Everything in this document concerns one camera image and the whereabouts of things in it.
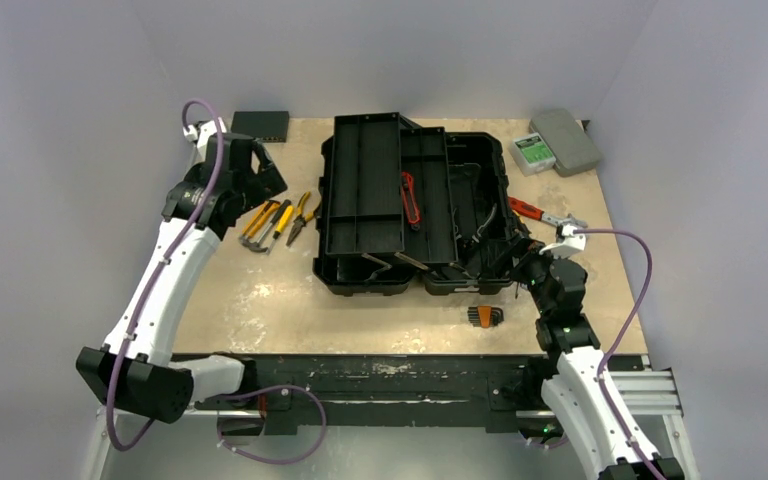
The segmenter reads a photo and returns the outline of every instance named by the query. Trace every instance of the black toolbox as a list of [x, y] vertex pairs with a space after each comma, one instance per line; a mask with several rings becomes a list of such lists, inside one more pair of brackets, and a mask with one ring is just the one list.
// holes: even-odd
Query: black toolbox
[[[332, 293], [398, 294], [418, 273], [432, 295], [492, 295], [511, 285], [485, 272], [520, 226], [507, 202], [498, 140], [486, 133], [421, 128], [394, 113], [344, 116], [335, 118], [334, 136], [323, 143], [322, 155], [313, 270]], [[413, 176], [421, 212], [417, 231], [404, 217], [402, 171]], [[459, 248], [458, 234], [469, 239], [494, 205], [482, 240]]]

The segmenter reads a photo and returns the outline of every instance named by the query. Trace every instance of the workbench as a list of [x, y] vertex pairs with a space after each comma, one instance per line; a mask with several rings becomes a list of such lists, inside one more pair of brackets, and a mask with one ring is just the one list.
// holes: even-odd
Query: workbench
[[[528, 120], [413, 119], [424, 127], [447, 132], [483, 131], [503, 145], [510, 186], [508, 194], [553, 215], [573, 213], [590, 227], [610, 227], [599, 178], [595, 171], [561, 178], [553, 170], [534, 176], [521, 174], [508, 147], [528, 131]], [[308, 208], [318, 198], [323, 173], [322, 142], [331, 136], [331, 119], [292, 119], [286, 143], [267, 144], [288, 190], [276, 199], [295, 202], [311, 190]], [[540, 353], [535, 338], [537, 309], [529, 293], [515, 287], [498, 295], [456, 293], [429, 295], [417, 279], [394, 296], [333, 295], [314, 275], [319, 233], [313, 222], [285, 246], [289, 228], [270, 255], [243, 248], [237, 237], [251, 215], [228, 231], [208, 262], [178, 329], [176, 352], [237, 353]], [[532, 236], [551, 242], [554, 229], [524, 219]], [[588, 272], [584, 312], [607, 348], [632, 307], [628, 279], [611, 235], [591, 235], [584, 253], [573, 260]], [[491, 329], [467, 321], [467, 307], [502, 307], [505, 321]], [[619, 352], [644, 353], [646, 344], [635, 320]]]

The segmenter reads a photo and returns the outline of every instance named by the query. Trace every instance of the red object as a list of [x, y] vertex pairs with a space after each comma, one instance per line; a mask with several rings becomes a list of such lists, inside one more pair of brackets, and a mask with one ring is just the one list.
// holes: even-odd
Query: red object
[[540, 220], [543, 217], [543, 210], [514, 197], [508, 197], [508, 204], [510, 204], [513, 211], [523, 217], [532, 218], [534, 220]]
[[401, 190], [402, 204], [405, 206], [408, 223], [412, 230], [419, 230], [419, 205], [416, 204], [416, 195], [413, 193], [413, 176], [408, 172], [402, 172]]

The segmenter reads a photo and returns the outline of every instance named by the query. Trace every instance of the gray case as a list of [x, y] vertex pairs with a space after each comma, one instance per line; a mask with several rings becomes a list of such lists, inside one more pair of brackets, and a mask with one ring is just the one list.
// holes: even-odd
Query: gray case
[[532, 118], [531, 130], [539, 133], [555, 154], [555, 170], [562, 177], [586, 172], [602, 160], [602, 152], [563, 108]]

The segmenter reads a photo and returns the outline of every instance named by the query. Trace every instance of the wooden tabletop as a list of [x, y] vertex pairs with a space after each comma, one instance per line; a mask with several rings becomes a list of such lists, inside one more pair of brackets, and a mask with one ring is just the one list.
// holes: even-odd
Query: wooden tabletop
[[[591, 227], [611, 225], [594, 171], [568, 178], [554, 171], [523, 176], [508, 153], [511, 140], [528, 132], [527, 120], [414, 119], [448, 132], [487, 132], [502, 142], [508, 194], [553, 215], [572, 212]], [[293, 119], [284, 144], [268, 144], [289, 190], [278, 200], [294, 202], [306, 190], [318, 195], [323, 173], [320, 146], [332, 134], [331, 119]], [[498, 295], [456, 293], [431, 296], [416, 281], [407, 292], [384, 297], [331, 294], [312, 271], [318, 232], [308, 225], [291, 248], [286, 234], [269, 255], [237, 242], [250, 212], [229, 230], [208, 262], [184, 312], [175, 351], [257, 353], [540, 353], [535, 338], [537, 309], [528, 292], [514, 287]], [[554, 229], [524, 220], [532, 235], [553, 240]], [[591, 235], [584, 253], [573, 257], [588, 272], [584, 311], [599, 339], [609, 345], [628, 316], [633, 299], [617, 249], [609, 235]], [[467, 307], [502, 307], [505, 321], [491, 329], [471, 326]], [[646, 344], [635, 320], [620, 352], [643, 353]]]

